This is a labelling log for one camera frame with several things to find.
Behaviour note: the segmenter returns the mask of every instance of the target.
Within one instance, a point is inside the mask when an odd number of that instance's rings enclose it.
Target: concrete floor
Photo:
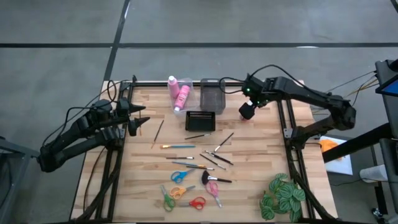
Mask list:
[[[0,43],[112,43],[124,0],[0,1]],[[131,1],[121,42],[394,42],[398,14],[388,0]],[[164,80],[169,75],[241,78],[275,63],[310,88],[327,90],[397,58],[395,48],[333,49],[119,49],[111,79]],[[0,135],[39,150],[66,110],[99,93],[111,49],[0,49]],[[270,69],[259,77],[283,75]],[[345,95],[366,78],[335,91]],[[339,133],[355,137],[387,122],[382,99],[361,92],[357,123]],[[352,156],[356,180],[372,166],[369,151]],[[66,221],[83,157],[44,174],[32,161],[14,209],[13,223]],[[374,223],[372,185],[332,187],[339,217]]]

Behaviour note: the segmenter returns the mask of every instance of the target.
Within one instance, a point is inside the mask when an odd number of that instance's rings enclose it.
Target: pink scissors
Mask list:
[[[221,208],[223,205],[220,202],[220,199],[218,198],[218,185],[217,183],[213,181],[209,181],[206,184],[206,191],[209,192],[214,198],[216,199],[217,205]]]

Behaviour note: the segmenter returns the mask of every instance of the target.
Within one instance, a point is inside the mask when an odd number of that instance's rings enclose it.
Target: wooden table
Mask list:
[[[227,88],[227,91],[235,89],[231,87]],[[185,117],[174,115],[166,88],[135,87],[133,95],[134,104],[147,107],[142,111],[142,116],[150,116],[150,120],[142,126],[141,136],[127,135],[114,208],[114,222],[264,222],[259,209],[259,199],[263,191],[268,190],[269,182],[277,173],[289,174],[275,102],[256,110],[252,120],[242,122],[239,120],[238,109],[248,99],[241,93],[226,95],[226,108],[223,114],[216,117],[216,131],[211,136],[184,140],[198,133],[186,131]],[[196,89],[196,96],[199,100],[199,89]],[[292,101],[292,104],[297,125],[314,122],[308,104],[299,101]],[[151,149],[163,119],[163,127],[156,144]],[[204,150],[212,151],[232,132],[234,132],[232,138],[217,153],[229,159],[234,166],[219,161],[227,167],[225,171],[199,156]],[[196,148],[160,149],[160,145],[163,144],[195,144]],[[71,218],[78,217],[82,213],[88,178],[100,150],[101,148],[97,148],[86,154]],[[194,156],[194,160],[185,160],[185,162],[214,167],[215,171],[210,171],[211,175],[233,181],[232,184],[218,182],[223,208],[219,208],[214,198],[206,192],[200,181],[203,171],[197,169],[186,176],[181,184],[184,187],[190,185],[196,187],[177,202],[187,202],[197,196],[203,196],[207,200],[204,209],[198,211],[192,207],[175,207],[170,213],[164,210],[164,196],[160,185],[164,184],[165,188],[170,190],[176,186],[170,180],[171,173],[176,170],[187,170],[183,165],[172,164],[170,159],[165,158],[173,156]],[[309,144],[303,150],[303,157],[311,190],[326,210],[337,217],[321,150],[316,144]],[[91,181],[88,203],[93,200],[100,188],[104,161],[105,153],[99,160]],[[104,211],[107,211],[107,201],[104,204]],[[302,203],[302,207],[306,216],[305,203]],[[289,215],[276,215],[274,220],[269,222],[288,221]]]

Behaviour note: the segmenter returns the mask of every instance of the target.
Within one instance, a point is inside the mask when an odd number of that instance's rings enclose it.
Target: green plant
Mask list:
[[[269,191],[274,197],[264,191],[264,196],[260,200],[261,217],[271,220],[277,214],[290,212],[290,221],[297,222],[301,217],[301,203],[305,200],[305,192],[299,189],[297,184],[284,181],[287,174],[277,174],[275,179],[269,183]]]

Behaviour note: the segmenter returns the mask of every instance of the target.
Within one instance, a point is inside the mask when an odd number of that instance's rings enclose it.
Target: pink bottle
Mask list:
[[[177,79],[172,75],[169,76],[168,85],[170,96],[172,96],[173,99],[176,99],[176,97],[178,97],[178,94],[180,93],[180,87],[178,87]]]
[[[174,104],[175,111],[180,111],[184,107],[185,101],[188,98],[189,91],[190,91],[189,86],[184,85],[181,87],[180,94],[178,94],[178,97],[175,100]]]

